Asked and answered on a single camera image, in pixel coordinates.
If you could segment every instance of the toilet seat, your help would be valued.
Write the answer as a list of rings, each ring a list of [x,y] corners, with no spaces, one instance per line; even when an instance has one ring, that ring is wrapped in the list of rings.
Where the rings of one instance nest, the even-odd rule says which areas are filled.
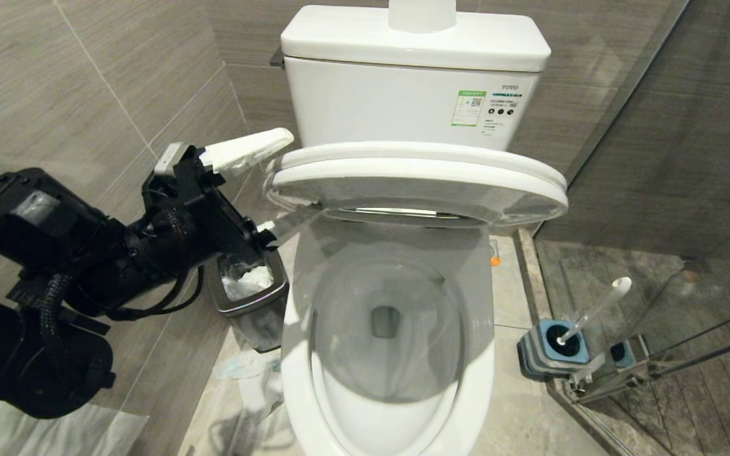
[[[466,455],[489,407],[494,374],[486,227],[565,213],[565,179],[545,164],[509,153],[380,141],[287,153],[270,164],[264,185],[276,204],[316,203],[326,216],[301,230],[282,339],[286,407],[301,447],[329,456]],[[395,286],[383,297],[357,295],[391,289],[393,281],[411,285]],[[429,291],[437,281],[444,284],[435,295],[440,300]],[[428,289],[419,302],[432,303],[425,310],[444,322],[440,337],[448,344],[435,348],[435,327],[423,324],[398,326],[411,334],[397,333],[404,339],[395,346],[368,338],[368,312],[382,305],[405,315],[405,322],[423,320],[408,304],[413,295],[401,289]],[[456,339],[459,355],[446,353]],[[405,350],[410,355],[403,360],[443,369],[433,375],[443,380],[431,387],[422,377],[402,377],[404,364],[382,363],[381,352],[369,351],[380,344],[392,347],[383,351],[388,360]],[[451,363],[457,372],[450,377]],[[382,373],[383,365],[396,370]],[[388,388],[379,382],[396,375],[420,396],[380,398],[360,384]]]
[[[512,153],[434,142],[340,142],[296,150],[270,165],[267,196],[287,208],[320,202],[330,217],[430,226],[518,225],[568,210],[553,168]],[[454,217],[408,217],[397,208]]]

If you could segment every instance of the gray tile wall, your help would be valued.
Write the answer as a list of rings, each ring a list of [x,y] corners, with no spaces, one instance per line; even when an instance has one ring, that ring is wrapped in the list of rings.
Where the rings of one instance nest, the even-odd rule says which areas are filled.
[[[565,172],[678,0],[459,0],[459,11],[529,15],[553,49],[509,147]],[[205,0],[221,57],[252,130],[295,128],[286,75],[269,67],[280,34],[304,5],[387,6],[387,0]]]
[[[730,1],[690,4],[568,195],[544,239],[730,255]]]
[[[132,222],[142,181],[168,142],[246,133],[200,0],[0,0],[0,173],[42,167]],[[229,198],[244,179],[223,187]],[[0,257],[0,303],[17,271]],[[228,329],[214,311],[217,286],[208,280],[182,312],[113,325],[118,380],[93,402],[150,415],[133,454],[179,448]]]

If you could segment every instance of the black bin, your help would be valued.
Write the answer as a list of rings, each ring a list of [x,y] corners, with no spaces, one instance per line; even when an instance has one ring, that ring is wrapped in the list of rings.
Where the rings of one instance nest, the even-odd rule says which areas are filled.
[[[238,279],[255,266],[233,263],[231,258],[220,256],[218,270],[221,276]],[[243,335],[256,352],[265,353],[281,346],[283,335],[283,317],[286,315],[286,300],[289,295],[289,278],[283,268],[281,256],[277,251],[265,251],[263,263],[272,274],[272,285],[261,291],[232,300],[215,304],[218,312],[229,318],[232,326]]]

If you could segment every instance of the toilet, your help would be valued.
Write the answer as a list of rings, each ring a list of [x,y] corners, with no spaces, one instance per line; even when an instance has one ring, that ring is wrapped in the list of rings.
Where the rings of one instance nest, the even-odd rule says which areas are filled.
[[[548,44],[446,0],[305,6],[281,44],[304,148],[264,192],[323,210],[284,319],[293,432],[312,456],[469,454],[495,369],[489,232],[568,210],[559,172],[504,152]]]

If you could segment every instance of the trash can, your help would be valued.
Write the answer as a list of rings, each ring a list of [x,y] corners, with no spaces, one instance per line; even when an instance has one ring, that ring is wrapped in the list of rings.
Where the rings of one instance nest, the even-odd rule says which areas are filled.
[[[215,304],[218,311],[229,318],[256,352],[265,353],[281,346],[289,278],[278,252],[265,251],[263,260],[257,265],[234,262],[223,255],[217,261],[226,294],[226,300]],[[260,283],[255,283],[255,277],[251,282],[245,282],[246,277],[260,277],[261,266],[266,266],[272,277],[271,284],[264,289],[260,289]]]

